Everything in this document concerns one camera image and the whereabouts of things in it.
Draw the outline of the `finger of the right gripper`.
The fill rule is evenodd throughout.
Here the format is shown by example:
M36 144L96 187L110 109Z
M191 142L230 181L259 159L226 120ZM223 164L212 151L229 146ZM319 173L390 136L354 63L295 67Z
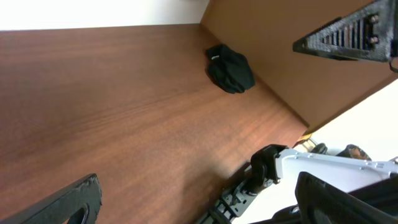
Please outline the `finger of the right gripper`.
M295 41L292 50L334 60L395 57L395 0L373 1Z

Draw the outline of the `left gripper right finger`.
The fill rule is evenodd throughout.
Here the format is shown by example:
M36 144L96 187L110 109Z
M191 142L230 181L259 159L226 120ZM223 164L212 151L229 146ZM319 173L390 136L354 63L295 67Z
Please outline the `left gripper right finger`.
M302 223L397 224L397 176L344 192L301 172L295 196Z

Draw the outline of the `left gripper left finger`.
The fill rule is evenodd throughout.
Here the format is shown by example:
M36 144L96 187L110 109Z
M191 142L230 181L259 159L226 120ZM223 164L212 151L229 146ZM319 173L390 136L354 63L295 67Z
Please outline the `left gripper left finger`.
M2 224L95 223L102 206L96 174L88 174L26 209L1 220Z

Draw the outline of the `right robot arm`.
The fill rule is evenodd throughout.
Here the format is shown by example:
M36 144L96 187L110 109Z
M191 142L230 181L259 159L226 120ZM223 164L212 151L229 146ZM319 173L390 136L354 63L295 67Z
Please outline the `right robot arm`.
M293 44L295 52L335 60L391 63L397 57L397 1L373 1ZM202 223L230 223L272 184L293 177L297 203L271 223L396 223L397 161L367 161L271 144L257 151L249 176L224 194Z

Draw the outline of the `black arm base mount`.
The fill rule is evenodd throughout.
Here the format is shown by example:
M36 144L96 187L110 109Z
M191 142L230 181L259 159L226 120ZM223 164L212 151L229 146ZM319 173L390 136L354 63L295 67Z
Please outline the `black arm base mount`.
M267 178L266 165L246 162L231 177L215 203L196 221L196 224L232 223L241 217L250 204L266 188L273 184Z

